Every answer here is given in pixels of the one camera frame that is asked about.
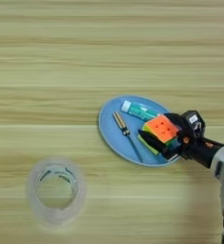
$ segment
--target tape roll core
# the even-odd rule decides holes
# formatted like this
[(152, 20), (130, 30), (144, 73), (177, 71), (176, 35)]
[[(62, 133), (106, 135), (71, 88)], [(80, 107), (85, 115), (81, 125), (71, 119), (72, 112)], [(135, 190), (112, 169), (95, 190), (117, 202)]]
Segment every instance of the tape roll core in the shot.
[[(50, 176), (58, 176), (71, 184), (73, 199), (65, 208), (50, 208), (42, 203), (39, 187)], [(27, 197), (36, 217), (51, 225), (63, 225), (74, 220), (82, 208), (86, 185), (81, 172), (65, 157), (51, 157), (37, 163), (28, 178)]]

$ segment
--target roll of tape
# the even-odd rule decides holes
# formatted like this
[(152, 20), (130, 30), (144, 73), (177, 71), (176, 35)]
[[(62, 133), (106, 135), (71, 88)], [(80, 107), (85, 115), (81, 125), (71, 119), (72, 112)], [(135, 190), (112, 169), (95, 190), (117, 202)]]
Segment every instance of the roll of tape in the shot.
[[(58, 176), (71, 185), (72, 202), (65, 208), (45, 206), (38, 194), (41, 184), (49, 177)], [(63, 225), (75, 219), (82, 208), (86, 195), (86, 185), (81, 172), (65, 157), (51, 157), (37, 163), (28, 178), (27, 197), (31, 209), (38, 219), (51, 225)]]

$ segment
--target rubik's cube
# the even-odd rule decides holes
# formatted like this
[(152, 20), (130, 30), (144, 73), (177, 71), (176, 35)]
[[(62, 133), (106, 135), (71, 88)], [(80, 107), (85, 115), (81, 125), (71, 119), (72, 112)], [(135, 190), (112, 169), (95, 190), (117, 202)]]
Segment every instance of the rubik's cube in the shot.
[[(158, 115), (156, 118), (144, 124), (143, 131), (150, 132), (166, 145), (171, 145), (176, 138), (179, 129), (165, 115)], [(159, 152), (148, 145), (145, 140), (139, 135), (138, 139), (149, 148), (155, 155)]]

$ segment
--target sticker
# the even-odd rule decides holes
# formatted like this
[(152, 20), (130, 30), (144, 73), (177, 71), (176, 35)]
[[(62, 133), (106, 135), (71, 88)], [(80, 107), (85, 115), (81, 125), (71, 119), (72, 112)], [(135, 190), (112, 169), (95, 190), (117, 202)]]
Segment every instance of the sticker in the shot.
[(198, 120), (198, 117), (197, 117), (196, 114), (190, 118), (190, 122), (191, 122), (191, 123), (194, 123), (194, 122), (197, 121), (197, 120)]

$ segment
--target yellow object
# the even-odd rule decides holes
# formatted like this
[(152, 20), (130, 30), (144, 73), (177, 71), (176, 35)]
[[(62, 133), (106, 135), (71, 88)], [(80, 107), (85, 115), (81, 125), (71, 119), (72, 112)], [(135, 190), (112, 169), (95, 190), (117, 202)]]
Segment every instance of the yellow object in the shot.
[(149, 146), (146, 141), (141, 137), (141, 135), (138, 135), (138, 139), (150, 150), (152, 151), (152, 153), (154, 153), (155, 155), (159, 154), (159, 151), (157, 151), (156, 149), (154, 149), (153, 147)]

